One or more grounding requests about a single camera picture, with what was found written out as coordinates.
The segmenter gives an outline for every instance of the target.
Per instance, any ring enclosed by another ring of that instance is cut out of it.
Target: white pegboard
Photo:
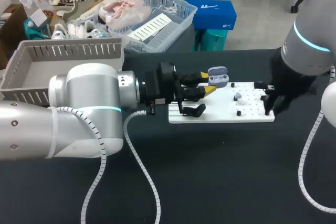
[[[234,101],[236,93],[242,98]],[[206,110],[199,118],[183,116],[178,110],[177,104],[169,105],[170,123],[270,123],[275,117],[273,111],[265,115],[264,103],[260,99],[265,92],[254,89],[254,82],[235,82],[232,88],[229,83],[225,88],[217,89],[198,102],[183,102],[184,107],[196,108],[204,103]]]

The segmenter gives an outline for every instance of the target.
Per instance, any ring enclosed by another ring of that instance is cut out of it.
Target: pink shoe
[[[99,17],[106,22],[106,16],[113,16],[119,10],[130,9],[135,4],[144,5],[143,0],[117,0],[108,5],[104,5],[99,10]]]
[[[144,22],[152,13],[149,6],[134,6],[129,9],[120,9],[115,15],[106,16],[106,25],[112,30],[130,27]]]

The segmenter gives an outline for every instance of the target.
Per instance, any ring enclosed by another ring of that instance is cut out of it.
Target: white sneaker
[[[70,39],[77,39],[76,38],[76,26],[73,23],[68,24],[68,34]]]
[[[108,34],[103,31],[99,30],[95,24],[88,20],[84,24],[84,37],[85,38],[108,38]]]
[[[85,30],[84,25],[76,26],[76,37],[77,37],[77,39],[86,38],[84,30]]]
[[[70,39],[70,36],[63,25],[56,24],[51,39]]]
[[[99,3],[98,5],[95,5],[93,8],[89,9],[87,12],[83,13],[82,15],[80,15],[79,19],[80,20],[88,20],[93,18],[95,15],[97,15],[99,13],[99,9],[101,6],[113,3],[117,0],[104,0],[101,3]]]

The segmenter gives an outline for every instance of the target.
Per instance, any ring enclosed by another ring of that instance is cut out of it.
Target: gray plastic basket
[[[10,59],[0,92],[6,100],[48,105],[50,78],[83,63],[103,63],[121,71],[122,39],[22,41]]]

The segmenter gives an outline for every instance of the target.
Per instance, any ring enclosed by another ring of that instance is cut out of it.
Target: white plastic basket
[[[114,38],[122,38],[125,42],[125,49],[128,51],[165,52],[181,33],[190,26],[197,7],[184,0],[144,0],[144,2],[145,5],[152,8],[152,13],[147,20],[119,30],[111,30],[109,28],[109,33]],[[138,41],[127,36],[161,13],[168,16],[172,22],[160,30],[156,36],[152,36],[145,41]]]

